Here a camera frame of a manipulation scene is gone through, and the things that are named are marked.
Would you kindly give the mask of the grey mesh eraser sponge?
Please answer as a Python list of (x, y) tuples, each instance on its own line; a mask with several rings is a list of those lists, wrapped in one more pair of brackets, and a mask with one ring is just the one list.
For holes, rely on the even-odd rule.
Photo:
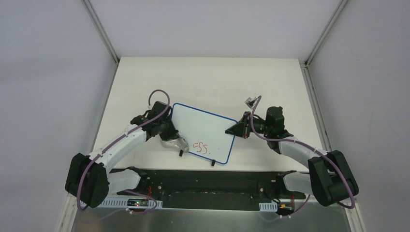
[(183, 153), (188, 153), (190, 148), (188, 142), (182, 137), (170, 139), (167, 141), (161, 140), (161, 145), (164, 148), (174, 149), (178, 152), (182, 151)]

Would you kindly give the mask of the blue framed whiteboard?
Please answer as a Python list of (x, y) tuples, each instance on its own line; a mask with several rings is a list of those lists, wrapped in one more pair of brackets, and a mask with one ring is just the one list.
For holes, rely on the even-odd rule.
[(225, 165), (235, 136), (225, 131), (237, 120), (181, 103), (172, 106), (171, 120), (189, 145), (189, 153), (213, 163)]

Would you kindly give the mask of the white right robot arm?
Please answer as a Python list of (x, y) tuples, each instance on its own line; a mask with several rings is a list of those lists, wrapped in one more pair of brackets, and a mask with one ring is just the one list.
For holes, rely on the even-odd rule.
[(338, 150), (316, 149), (298, 140), (286, 130), (281, 106), (269, 107), (265, 118), (255, 115), (261, 99), (261, 96), (248, 98), (245, 103), (250, 110), (225, 133), (244, 139), (254, 133), (266, 141), (271, 150), (308, 169), (308, 173), (288, 171), (280, 175), (274, 185), (276, 195), (287, 198), (296, 191), (314, 196), (322, 206), (336, 203), (348, 209), (355, 208), (354, 197), (359, 188), (344, 154)]

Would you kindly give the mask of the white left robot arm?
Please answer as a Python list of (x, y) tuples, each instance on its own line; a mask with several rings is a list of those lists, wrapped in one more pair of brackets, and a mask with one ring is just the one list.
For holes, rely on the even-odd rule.
[(71, 160), (65, 190), (75, 196), (78, 203), (91, 208), (99, 206), (107, 196), (125, 190), (143, 195), (147, 191), (147, 182), (137, 168), (129, 167), (120, 172), (112, 170), (132, 150), (157, 135), (163, 141), (178, 139), (178, 130), (171, 117), (172, 107), (156, 101), (151, 109), (134, 117), (105, 146), (87, 155), (76, 154)]

